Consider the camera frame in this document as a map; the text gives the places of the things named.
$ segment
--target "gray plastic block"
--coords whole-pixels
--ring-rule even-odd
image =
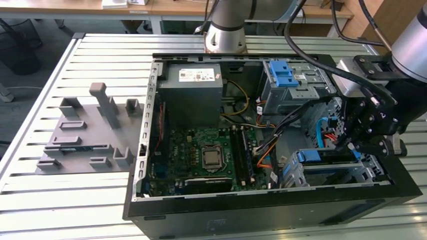
[[[66,97],[59,105],[59,110],[67,118],[79,117],[77,109],[82,108],[82,104],[77,97]]]
[[[113,162],[109,160],[106,156],[91,157],[89,164],[95,169],[106,169],[113,167]]]
[[[125,155],[122,154],[119,148],[115,148],[113,159],[117,161],[121,167],[130,167],[135,157],[129,147],[126,148]]]
[[[81,143],[82,138],[79,136],[58,136],[52,141],[55,145],[79,145]]]
[[[60,151],[59,148],[51,148],[51,149],[44,148],[43,152],[46,153],[47,156],[50,156],[50,158],[64,156],[64,153],[63,151]]]
[[[38,163],[38,168],[50,171],[50,170],[59,170],[62,168],[62,163],[56,159],[47,159],[47,160],[40,160]]]
[[[78,129],[86,129],[87,123],[86,121],[64,121],[60,123],[59,128],[64,131],[67,130],[78,130]]]
[[[75,103],[73,100],[71,103],[67,102],[67,104],[77,106]],[[130,115],[134,104],[135,113]],[[137,114],[137,112],[141,109],[143,113],[145,105],[131,99],[127,104],[115,104],[115,106],[119,129],[111,128],[107,117],[102,115],[98,109],[98,104],[75,107],[77,116],[66,117],[63,115],[60,117],[52,137],[44,147],[42,161],[56,159],[62,167],[46,168],[42,165],[42,168],[36,169],[38,174],[109,173],[130,170],[130,164],[139,154],[143,123],[143,114]],[[111,167],[94,167],[91,158],[107,158]]]
[[[90,88],[89,92],[94,97],[97,97],[97,100],[99,102],[99,107],[102,110],[102,114],[106,116],[111,128],[118,129],[118,128],[121,128],[121,123],[119,123],[118,116],[117,116],[118,106],[115,104],[113,97],[109,98],[109,96],[106,94],[106,89],[107,89],[106,83],[94,82],[91,84],[91,88]]]
[[[129,99],[126,101],[126,112],[127,115],[131,116],[142,116],[143,115],[143,110],[141,108],[141,103],[138,99]]]
[[[113,147],[111,144],[106,144],[105,147],[99,146],[99,147],[94,147],[94,152],[97,152],[97,154],[113,154],[115,152],[115,149]]]

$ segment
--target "blue drive bay latch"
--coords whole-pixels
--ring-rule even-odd
[[[278,87],[299,86],[299,81],[294,78],[293,69],[290,68],[287,61],[271,61],[270,70]]]

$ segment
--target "black cable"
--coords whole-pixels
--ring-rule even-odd
[[[206,0],[205,21],[207,21],[207,19],[209,19],[209,8],[210,8],[210,0]]]
[[[365,90],[362,90],[363,94],[367,97],[374,97],[374,94],[377,94],[377,96],[379,97],[379,99],[383,101],[383,103],[391,107],[395,105],[395,100],[393,98],[393,96],[379,87],[377,86],[374,83],[371,83],[367,79],[365,79],[363,77],[337,68],[333,67],[330,65],[326,65],[321,62],[318,62],[311,56],[309,56],[305,51],[299,48],[299,46],[295,44],[291,36],[290,36],[290,30],[291,30],[291,25],[293,22],[299,14],[299,11],[303,8],[305,3],[307,2],[307,0],[302,0],[299,5],[297,6],[297,9],[289,19],[289,22],[286,24],[285,27],[285,39],[287,41],[287,44],[290,45],[290,47],[293,48],[293,50],[297,52],[297,54],[314,66],[317,66],[318,68],[323,69],[325,71],[343,77],[345,79],[349,79],[350,81],[355,82],[357,84],[359,84],[363,88],[366,88]]]
[[[329,4],[330,4],[331,0],[327,1],[327,3],[322,3],[321,8],[323,9]]]
[[[335,0],[331,0],[331,11],[333,11],[333,22],[334,22],[334,27],[335,27],[335,30],[337,30],[337,33],[339,35],[339,37],[351,42],[351,43],[357,43],[357,44],[367,44],[367,45],[374,45],[374,46],[381,46],[383,47],[385,44],[382,42],[378,42],[378,41],[369,41],[369,40],[362,40],[362,39],[354,39],[354,38],[350,38],[347,36],[345,36],[342,30],[341,30],[341,27],[339,27],[339,21],[338,21],[338,18],[337,18],[337,10],[335,10]]]
[[[273,21],[271,23],[273,23],[273,30],[274,30],[274,33],[275,33],[275,35],[277,35],[277,36],[279,36],[279,33],[278,33],[278,31],[277,31],[275,22]]]
[[[207,26],[209,20],[210,20],[213,14],[214,14],[214,12],[215,12],[215,9],[217,9],[217,6],[219,5],[219,3],[221,3],[221,0],[215,0],[214,5],[213,5],[213,8],[211,8],[211,12],[209,13],[207,18],[205,19],[205,22],[203,22],[202,26],[199,26],[199,27],[195,29],[194,34],[197,34],[197,33],[203,33],[203,29],[205,29],[206,26]]]
[[[367,5],[366,5],[366,1],[365,0],[359,0],[359,4],[361,4],[361,8],[362,8],[362,11],[363,11],[363,14],[367,18],[367,21],[369,21],[369,24],[371,24],[374,30],[379,28],[375,20],[374,20],[374,17],[371,16],[370,14],[370,11],[369,11],[369,8],[367,8]]]

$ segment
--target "sticker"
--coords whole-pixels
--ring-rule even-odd
[[[275,183],[278,183],[278,175],[274,172],[271,172],[270,174],[270,179],[274,180]]]
[[[215,81],[214,68],[190,68],[179,70],[181,82],[211,82]]]
[[[257,113],[259,115],[263,115],[263,107],[262,106],[257,106]]]
[[[147,11],[129,11],[130,14],[149,14]]]
[[[297,79],[297,80],[299,80],[299,79],[306,79],[306,76],[302,74],[302,75],[294,75],[294,78]]]

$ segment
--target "electronic chip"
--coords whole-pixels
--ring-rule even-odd
[[[202,148],[202,166],[214,173],[223,167],[223,148],[221,145],[206,145]]]
[[[221,152],[219,151],[206,151],[205,153],[205,164],[206,165],[219,165],[221,164]]]

